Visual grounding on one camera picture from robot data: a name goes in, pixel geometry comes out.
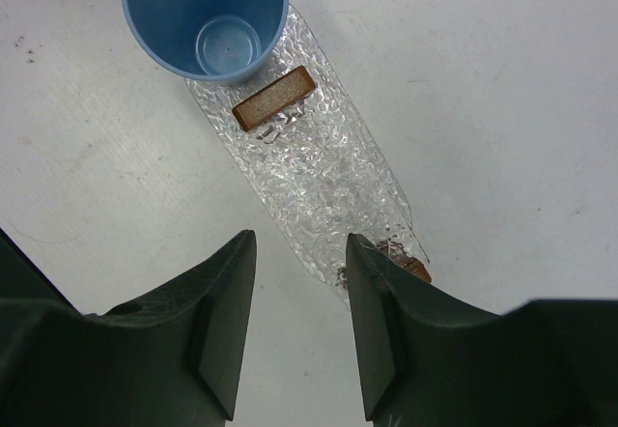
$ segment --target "blue cup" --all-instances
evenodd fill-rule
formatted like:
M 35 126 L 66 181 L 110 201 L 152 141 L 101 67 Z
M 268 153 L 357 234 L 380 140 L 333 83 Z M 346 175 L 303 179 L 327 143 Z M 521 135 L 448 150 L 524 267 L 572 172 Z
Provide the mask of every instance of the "blue cup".
M 123 8 L 135 39 L 162 67 L 234 84 L 279 41 L 288 0 L 123 0 Z

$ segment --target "white surface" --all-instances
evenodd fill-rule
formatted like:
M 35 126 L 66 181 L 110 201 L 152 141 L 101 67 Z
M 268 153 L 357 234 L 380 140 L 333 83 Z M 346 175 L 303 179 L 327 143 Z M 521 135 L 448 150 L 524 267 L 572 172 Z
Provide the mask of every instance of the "white surface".
M 618 0 L 292 2 L 404 188 L 435 285 L 494 311 L 618 296 Z M 120 0 L 0 0 L 0 104 L 0 225 L 78 309 L 252 228 L 234 425 L 364 425 L 348 311 Z

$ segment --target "brown rectangular bar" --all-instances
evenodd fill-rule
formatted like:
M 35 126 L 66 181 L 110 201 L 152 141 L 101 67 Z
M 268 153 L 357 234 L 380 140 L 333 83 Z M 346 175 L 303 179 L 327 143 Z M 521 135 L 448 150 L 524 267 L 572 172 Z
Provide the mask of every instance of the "brown rectangular bar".
M 232 113 L 244 130 L 251 130 L 307 97 L 316 87 L 309 71 L 305 67 L 298 67 L 236 105 Z

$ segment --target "clear plastic sheet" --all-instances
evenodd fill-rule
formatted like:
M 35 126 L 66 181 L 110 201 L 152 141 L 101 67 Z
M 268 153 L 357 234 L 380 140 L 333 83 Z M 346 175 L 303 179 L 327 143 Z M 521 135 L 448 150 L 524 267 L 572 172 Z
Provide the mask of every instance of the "clear plastic sheet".
M 232 108 L 293 68 L 318 84 L 304 101 L 243 131 Z M 341 268 L 350 232 L 402 245 L 427 264 L 406 197 L 302 16 L 266 64 L 235 87 L 186 80 L 193 97 L 283 231 L 302 264 L 348 301 Z

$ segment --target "cup bottom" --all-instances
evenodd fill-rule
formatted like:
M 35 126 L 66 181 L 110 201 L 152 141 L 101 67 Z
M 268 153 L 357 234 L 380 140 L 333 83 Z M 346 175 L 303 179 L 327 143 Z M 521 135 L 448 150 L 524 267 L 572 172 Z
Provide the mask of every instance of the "cup bottom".
M 197 61 L 206 74 L 242 70 L 262 52 L 255 29 L 242 18 L 223 14 L 210 19 L 197 35 Z

